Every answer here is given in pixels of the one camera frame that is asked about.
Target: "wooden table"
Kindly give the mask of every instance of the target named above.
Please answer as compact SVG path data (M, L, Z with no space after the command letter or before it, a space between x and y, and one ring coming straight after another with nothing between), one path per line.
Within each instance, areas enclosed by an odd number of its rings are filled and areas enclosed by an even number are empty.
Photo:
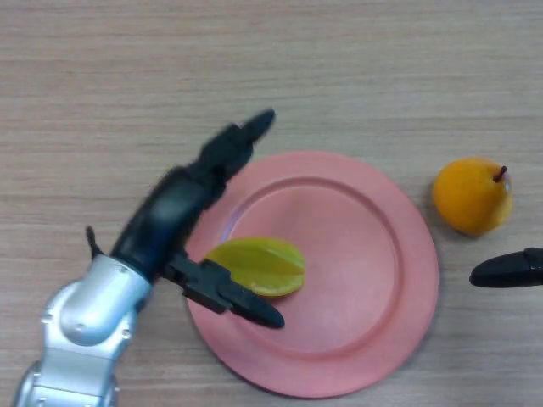
M159 284L118 369L120 406L542 405L543 288L484 290L481 260L543 245L541 0L0 0L0 404L39 356L48 296L109 248L149 188L229 120L272 106L256 158L376 165L439 249L439 308L399 371L320 403L240 381ZM428 201L449 160L510 167L512 218L478 240Z

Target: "pear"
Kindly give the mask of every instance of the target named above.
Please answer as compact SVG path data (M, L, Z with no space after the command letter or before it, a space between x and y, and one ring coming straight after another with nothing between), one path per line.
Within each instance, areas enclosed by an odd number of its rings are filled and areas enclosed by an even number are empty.
M509 171L490 159L458 159L436 176L432 199L453 229L471 236L483 235L503 224L512 213Z

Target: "pink plate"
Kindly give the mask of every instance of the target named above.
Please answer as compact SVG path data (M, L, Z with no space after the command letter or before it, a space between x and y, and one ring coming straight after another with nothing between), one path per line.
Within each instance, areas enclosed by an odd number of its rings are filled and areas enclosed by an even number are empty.
M439 283L432 237L411 200L370 165L324 152L255 161L203 216L188 252L202 259L248 236L286 239L305 256L305 285L274 301L285 327L189 309L212 351L249 382L339 396L385 378L423 339Z

